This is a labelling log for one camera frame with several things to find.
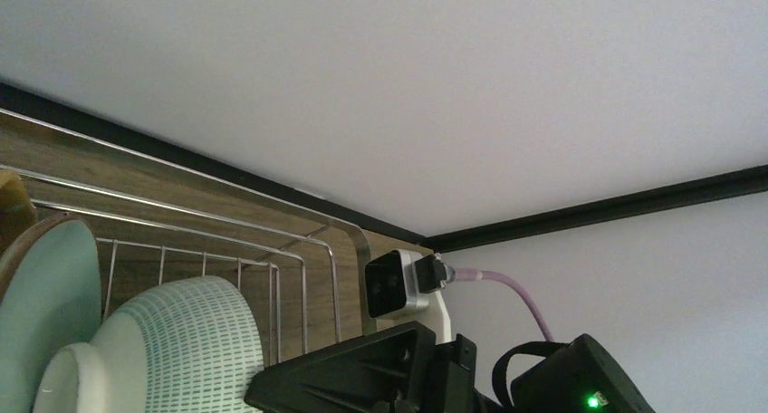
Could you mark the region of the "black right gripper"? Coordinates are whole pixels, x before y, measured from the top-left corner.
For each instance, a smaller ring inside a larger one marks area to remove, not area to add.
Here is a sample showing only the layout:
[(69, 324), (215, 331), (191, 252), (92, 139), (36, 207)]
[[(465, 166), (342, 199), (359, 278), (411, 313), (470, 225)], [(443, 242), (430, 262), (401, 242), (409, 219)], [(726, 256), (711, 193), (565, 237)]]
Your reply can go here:
[(407, 322), (342, 341), (256, 373), (244, 401), (263, 412), (504, 412), (475, 388), (475, 343), (436, 338)]

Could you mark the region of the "pale green glass bowl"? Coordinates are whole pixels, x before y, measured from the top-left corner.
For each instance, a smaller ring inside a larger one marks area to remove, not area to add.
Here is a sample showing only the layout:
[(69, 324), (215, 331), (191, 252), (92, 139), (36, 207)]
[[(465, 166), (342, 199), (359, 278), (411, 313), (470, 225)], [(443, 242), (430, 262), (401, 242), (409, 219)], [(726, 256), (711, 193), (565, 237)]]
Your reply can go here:
[(250, 412), (264, 368), (259, 330), (226, 279), (163, 283), (122, 304), (90, 341), (47, 365), (35, 412)]

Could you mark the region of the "metal wire dish rack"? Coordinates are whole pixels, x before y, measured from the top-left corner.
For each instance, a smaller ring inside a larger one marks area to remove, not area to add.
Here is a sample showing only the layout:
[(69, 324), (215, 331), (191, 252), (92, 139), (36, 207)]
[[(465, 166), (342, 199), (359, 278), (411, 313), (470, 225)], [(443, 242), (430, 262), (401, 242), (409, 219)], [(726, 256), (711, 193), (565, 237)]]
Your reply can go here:
[(43, 216), (90, 225), (104, 316), (153, 286), (215, 275), (249, 303), (268, 362), (372, 330), (359, 288), (370, 244), (356, 226), (9, 110), (1, 165)]

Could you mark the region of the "orange polka dot plate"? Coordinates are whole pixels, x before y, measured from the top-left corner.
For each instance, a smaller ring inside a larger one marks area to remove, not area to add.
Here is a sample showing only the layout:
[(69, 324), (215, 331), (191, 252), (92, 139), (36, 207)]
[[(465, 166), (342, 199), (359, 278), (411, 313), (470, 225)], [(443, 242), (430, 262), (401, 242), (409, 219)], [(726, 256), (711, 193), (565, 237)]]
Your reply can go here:
[(1, 170), (1, 253), (29, 227), (38, 215), (20, 176), (12, 170)]

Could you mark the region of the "pale green flower plate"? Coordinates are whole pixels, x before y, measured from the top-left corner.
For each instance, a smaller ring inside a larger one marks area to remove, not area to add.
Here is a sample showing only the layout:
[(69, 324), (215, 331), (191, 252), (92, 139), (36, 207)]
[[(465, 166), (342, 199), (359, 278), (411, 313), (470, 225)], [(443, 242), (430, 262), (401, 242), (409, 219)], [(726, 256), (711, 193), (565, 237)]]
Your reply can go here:
[(1, 409), (29, 412), (44, 370), (62, 347), (101, 325), (98, 244), (72, 214), (22, 232), (1, 256)]

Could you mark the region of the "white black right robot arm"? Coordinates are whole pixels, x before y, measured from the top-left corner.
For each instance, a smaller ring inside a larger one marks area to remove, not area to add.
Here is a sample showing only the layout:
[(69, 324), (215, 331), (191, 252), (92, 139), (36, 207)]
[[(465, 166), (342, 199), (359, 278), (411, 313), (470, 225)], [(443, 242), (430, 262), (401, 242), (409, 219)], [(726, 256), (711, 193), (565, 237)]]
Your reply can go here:
[(492, 370), (494, 396), (475, 387), (477, 348), (437, 343), (407, 322), (270, 366), (246, 390), (263, 412), (649, 412), (627, 373), (588, 334), (530, 341)]

